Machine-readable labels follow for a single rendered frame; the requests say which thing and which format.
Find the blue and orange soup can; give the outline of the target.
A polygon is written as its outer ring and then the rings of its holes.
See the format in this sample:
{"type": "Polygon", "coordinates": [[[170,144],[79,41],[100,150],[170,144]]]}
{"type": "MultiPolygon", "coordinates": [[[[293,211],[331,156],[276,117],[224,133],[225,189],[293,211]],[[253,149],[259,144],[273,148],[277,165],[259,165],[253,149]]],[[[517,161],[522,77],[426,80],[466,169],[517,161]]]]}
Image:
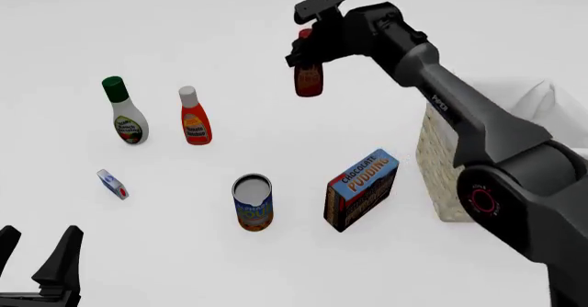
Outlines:
{"type": "Polygon", "coordinates": [[[248,232],[266,229],[274,219],[272,185],[266,176],[246,174],[232,185],[238,223],[248,232]]]}

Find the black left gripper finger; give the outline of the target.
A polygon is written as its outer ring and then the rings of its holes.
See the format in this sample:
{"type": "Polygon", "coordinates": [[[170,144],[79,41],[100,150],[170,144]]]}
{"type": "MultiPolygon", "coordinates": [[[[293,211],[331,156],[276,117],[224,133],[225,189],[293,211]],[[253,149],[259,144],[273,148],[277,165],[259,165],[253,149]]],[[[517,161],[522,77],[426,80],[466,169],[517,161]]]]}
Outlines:
{"type": "Polygon", "coordinates": [[[0,230],[0,276],[6,267],[6,263],[13,254],[19,240],[21,232],[14,226],[5,226],[0,230]]]}
{"type": "Polygon", "coordinates": [[[32,276],[40,285],[40,295],[80,292],[79,257],[84,233],[69,226],[46,262],[32,276]]]}

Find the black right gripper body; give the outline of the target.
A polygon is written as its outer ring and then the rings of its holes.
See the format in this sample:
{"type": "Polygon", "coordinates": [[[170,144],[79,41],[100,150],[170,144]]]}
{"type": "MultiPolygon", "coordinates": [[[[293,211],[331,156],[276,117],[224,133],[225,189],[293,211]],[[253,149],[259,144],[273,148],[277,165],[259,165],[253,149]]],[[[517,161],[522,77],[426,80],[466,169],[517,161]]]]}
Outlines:
{"type": "Polygon", "coordinates": [[[311,32],[311,60],[328,63],[353,55],[345,38],[345,19],[339,10],[323,11],[311,32]]]}

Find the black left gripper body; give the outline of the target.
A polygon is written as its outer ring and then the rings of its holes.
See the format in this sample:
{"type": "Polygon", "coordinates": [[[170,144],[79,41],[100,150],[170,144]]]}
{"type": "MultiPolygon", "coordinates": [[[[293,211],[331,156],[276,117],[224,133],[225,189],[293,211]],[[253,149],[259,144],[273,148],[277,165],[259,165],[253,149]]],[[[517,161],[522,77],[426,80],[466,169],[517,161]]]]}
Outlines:
{"type": "Polygon", "coordinates": [[[36,292],[0,292],[0,307],[77,307],[79,292],[49,287],[36,292]]]}

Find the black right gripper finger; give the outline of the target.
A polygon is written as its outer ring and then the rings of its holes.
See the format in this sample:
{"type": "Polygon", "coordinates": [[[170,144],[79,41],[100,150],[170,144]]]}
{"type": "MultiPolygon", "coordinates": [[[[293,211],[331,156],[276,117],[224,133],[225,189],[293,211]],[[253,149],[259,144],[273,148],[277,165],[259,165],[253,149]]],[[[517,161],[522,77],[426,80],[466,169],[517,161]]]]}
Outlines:
{"type": "Polygon", "coordinates": [[[290,68],[324,63],[324,41],[314,38],[296,39],[292,42],[292,50],[286,56],[290,68]]]}

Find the small flat plate on stalk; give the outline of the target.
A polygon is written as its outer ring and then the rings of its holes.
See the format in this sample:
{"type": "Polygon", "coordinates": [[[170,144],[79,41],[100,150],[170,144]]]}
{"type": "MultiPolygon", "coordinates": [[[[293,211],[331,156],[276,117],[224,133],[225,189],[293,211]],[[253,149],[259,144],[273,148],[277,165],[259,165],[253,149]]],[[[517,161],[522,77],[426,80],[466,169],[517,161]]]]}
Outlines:
{"type": "Polygon", "coordinates": [[[303,0],[294,5],[294,22],[304,25],[314,19],[320,20],[330,14],[339,12],[339,5],[344,0],[303,0]]]}

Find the white wicker basket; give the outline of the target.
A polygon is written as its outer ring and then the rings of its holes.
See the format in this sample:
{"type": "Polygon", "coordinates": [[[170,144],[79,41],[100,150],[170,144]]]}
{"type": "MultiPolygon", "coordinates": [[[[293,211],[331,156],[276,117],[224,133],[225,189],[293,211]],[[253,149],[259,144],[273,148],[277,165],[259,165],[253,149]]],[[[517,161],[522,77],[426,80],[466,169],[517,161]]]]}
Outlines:
{"type": "MultiPolygon", "coordinates": [[[[539,77],[467,78],[465,82],[500,108],[548,130],[553,138],[588,160],[588,96],[539,77]]],[[[416,162],[440,221],[472,219],[458,201],[454,168],[457,133],[431,105],[425,108],[416,162]]]]}

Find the small white and blue box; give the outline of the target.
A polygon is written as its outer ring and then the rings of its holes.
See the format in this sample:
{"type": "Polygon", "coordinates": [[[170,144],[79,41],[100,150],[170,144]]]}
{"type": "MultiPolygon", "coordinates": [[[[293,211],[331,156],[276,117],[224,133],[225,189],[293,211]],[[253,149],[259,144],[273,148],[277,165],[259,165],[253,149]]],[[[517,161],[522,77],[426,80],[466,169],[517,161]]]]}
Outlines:
{"type": "Polygon", "coordinates": [[[129,196],[128,190],[124,187],[124,185],[108,171],[101,169],[100,171],[97,171],[96,174],[101,180],[102,184],[112,193],[114,193],[119,199],[124,200],[129,196]]]}

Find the brown bbq sauce bottle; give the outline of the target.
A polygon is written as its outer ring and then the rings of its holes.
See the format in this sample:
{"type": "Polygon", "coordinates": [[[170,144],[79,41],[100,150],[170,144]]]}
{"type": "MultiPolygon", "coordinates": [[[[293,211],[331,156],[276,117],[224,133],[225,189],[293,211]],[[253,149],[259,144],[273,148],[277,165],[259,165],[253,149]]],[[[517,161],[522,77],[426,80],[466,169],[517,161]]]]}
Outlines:
{"type": "Polygon", "coordinates": [[[322,94],[324,75],[322,63],[310,61],[305,54],[294,68],[294,86],[298,97],[317,97],[322,94]]]}

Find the white ranch dressing bottle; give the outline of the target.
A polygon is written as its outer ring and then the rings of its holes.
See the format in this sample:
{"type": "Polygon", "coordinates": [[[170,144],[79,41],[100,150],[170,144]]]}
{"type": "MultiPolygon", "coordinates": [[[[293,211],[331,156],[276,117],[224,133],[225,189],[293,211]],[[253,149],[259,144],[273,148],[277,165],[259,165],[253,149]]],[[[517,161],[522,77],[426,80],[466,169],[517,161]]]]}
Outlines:
{"type": "Polygon", "coordinates": [[[130,145],[139,145],[147,141],[148,122],[130,99],[122,78],[107,77],[102,81],[102,86],[113,110],[113,127],[121,140],[130,145]]]}

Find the red ketchup bottle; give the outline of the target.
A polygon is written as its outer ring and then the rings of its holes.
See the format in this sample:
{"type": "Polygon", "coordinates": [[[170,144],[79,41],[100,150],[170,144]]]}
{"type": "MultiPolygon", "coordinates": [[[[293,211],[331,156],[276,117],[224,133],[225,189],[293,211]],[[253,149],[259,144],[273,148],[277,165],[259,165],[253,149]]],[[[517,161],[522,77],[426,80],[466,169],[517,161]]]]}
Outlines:
{"type": "Polygon", "coordinates": [[[197,91],[192,85],[178,90],[181,100],[181,121],[187,143],[206,145],[212,141],[212,131],[208,116],[198,101],[197,91]]]}

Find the chocolate pudding box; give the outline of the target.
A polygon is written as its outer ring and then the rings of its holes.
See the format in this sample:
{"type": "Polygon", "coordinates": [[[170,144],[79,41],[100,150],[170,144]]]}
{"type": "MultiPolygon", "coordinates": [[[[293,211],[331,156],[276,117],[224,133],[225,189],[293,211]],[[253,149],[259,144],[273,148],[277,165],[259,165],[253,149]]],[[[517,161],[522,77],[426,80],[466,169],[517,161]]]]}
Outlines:
{"type": "Polygon", "coordinates": [[[323,218],[337,232],[344,232],[391,192],[399,161],[384,149],[376,149],[326,188],[323,218]]]}

